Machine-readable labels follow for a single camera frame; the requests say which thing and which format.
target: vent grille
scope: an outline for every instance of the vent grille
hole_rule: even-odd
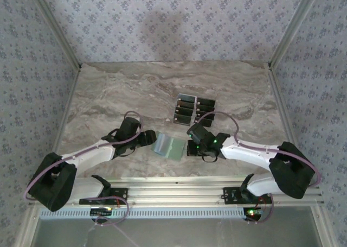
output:
[[[63,208],[60,211],[51,212],[43,208],[41,219],[86,219],[90,208]],[[112,210],[110,218],[121,218],[126,208]],[[246,217],[242,207],[219,208],[133,208],[129,211],[127,219],[183,219],[183,218],[244,218]]]

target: marble tabletop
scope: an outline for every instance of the marble tabletop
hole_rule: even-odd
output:
[[[252,61],[118,62],[83,64],[68,112],[59,154],[82,149],[119,127],[128,110],[139,112],[144,130],[187,140],[187,126],[172,122],[179,93],[216,100],[216,110],[232,114],[243,140],[280,144],[286,139],[268,80],[268,67]],[[216,116],[210,131],[232,134],[235,126]],[[138,148],[128,157],[101,163],[83,175],[106,178],[221,176],[261,172],[257,166],[219,159],[205,163],[183,155],[166,159]]]

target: floral wallpaper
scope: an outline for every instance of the floral wallpaper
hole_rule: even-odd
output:
[[[80,63],[269,61],[301,0],[47,0]]]
[[[347,246],[347,0],[316,0],[275,72],[299,146],[323,174],[337,238]]]
[[[22,194],[52,150],[75,73],[33,0],[0,0],[0,246],[12,246]]]

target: marble surface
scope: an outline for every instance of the marble surface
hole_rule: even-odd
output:
[[[83,64],[69,109],[59,154],[91,145],[119,127],[123,114],[135,110],[144,116],[144,129],[188,139],[187,126],[172,122],[179,93],[215,99],[216,110],[231,113],[240,125],[240,138],[279,144],[285,133],[268,81],[268,67],[252,61],[121,62]],[[210,129],[232,133],[235,126],[216,116]],[[248,175],[257,166],[219,159],[205,163],[200,157],[165,159],[139,148],[86,171],[107,178],[151,176]]]

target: wall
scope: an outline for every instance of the wall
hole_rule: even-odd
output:
[[[80,62],[269,61],[300,0],[47,0]]]
[[[75,73],[33,0],[0,6],[0,246],[12,246],[23,191],[52,150]]]
[[[278,75],[299,146],[320,185],[338,241],[347,246],[347,0],[316,0]]]

